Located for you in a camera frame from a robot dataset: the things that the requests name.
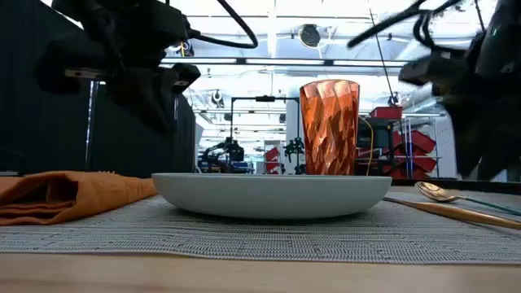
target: gold knife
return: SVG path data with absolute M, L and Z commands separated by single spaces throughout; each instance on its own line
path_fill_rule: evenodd
M 482 212 L 475 212 L 465 208 L 455 208 L 439 203 L 411 203 L 404 200 L 384 197 L 384 201 L 399 203 L 408 207 L 416 208 L 420 211 L 429 212 L 439 216 L 445 216 L 454 220 L 471 221 L 488 225 L 496 225 L 516 230 L 521 230 L 521 222 L 505 219 L 500 216 L 488 215 Z

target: orange napkin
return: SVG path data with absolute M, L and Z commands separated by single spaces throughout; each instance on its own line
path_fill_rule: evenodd
M 51 225 L 156 195 L 151 179 L 60 171 L 0 177 L 0 225 Z

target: wooden table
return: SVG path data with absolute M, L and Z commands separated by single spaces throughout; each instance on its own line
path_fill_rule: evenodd
M 521 266 L 0 254 L 0 292 L 520 292 Z

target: orange glass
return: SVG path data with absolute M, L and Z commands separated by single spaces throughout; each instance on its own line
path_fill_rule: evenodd
M 352 81 L 315 81 L 300 88 L 307 174 L 354 174 L 359 95 L 360 86 Z

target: gray placemat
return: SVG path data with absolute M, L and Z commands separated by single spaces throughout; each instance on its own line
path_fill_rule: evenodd
M 412 188 L 398 199 L 423 200 Z M 472 195 L 521 207 L 513 195 Z M 464 208 L 495 212 L 473 203 Z M 521 217 L 508 216 L 521 220 Z M 313 221 L 247 221 L 185 212 L 160 196 L 84 220 L 0 227 L 0 252 L 168 253 L 237 260 L 521 265 L 521 232 L 454 221 L 381 202 L 357 215 Z

